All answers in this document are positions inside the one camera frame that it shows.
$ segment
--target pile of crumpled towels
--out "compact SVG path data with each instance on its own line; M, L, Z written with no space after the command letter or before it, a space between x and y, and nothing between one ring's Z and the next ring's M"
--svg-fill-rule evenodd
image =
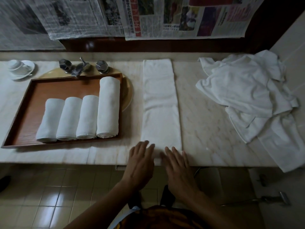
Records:
M245 143L258 137L284 172L305 163L305 145L293 116L299 106L284 84L285 66L276 54L229 55L222 61L199 58L207 79L196 87L225 108Z

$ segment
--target shoe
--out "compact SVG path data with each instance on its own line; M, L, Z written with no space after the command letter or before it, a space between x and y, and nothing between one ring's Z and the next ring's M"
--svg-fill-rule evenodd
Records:
M129 209L132 209L134 206L137 206L140 209L142 208L141 205L141 194L139 191L135 192L132 197L128 200L128 207Z
M175 196L169 191L168 185L164 186L162 198L160 201L161 206L166 206L167 208L171 208L173 203L175 202Z
M11 182L11 176L5 176L5 177L1 178L0 179L0 192L4 191L10 182Z

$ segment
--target newspaper sheet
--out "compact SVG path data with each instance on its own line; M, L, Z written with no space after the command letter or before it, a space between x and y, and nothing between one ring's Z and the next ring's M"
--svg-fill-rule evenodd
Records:
M124 37L116 0L26 0L52 40Z
M264 0L116 0L126 40L240 38Z
M52 41L24 0L0 2L0 50L64 50Z

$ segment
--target small rolled towel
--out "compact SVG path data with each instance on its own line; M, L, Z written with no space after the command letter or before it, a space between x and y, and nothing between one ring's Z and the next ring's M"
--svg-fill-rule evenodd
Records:
M120 81L111 76L100 82L96 135L114 137L119 133Z
M61 99L47 99L42 122L36 133L36 141L55 142L56 132L65 101Z
M97 110L98 96L84 96L76 130L77 139L90 139L96 137Z
M61 114L56 138L58 140L75 140L76 129L81 113L82 99L77 97L68 97L65 100L63 112Z

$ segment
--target person's left hand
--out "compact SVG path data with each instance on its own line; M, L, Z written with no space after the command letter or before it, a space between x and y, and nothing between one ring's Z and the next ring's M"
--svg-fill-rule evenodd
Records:
M121 182L125 183L132 191L141 190L153 176L154 162L152 159L155 144L147 149L149 141L140 141L129 151L129 159Z

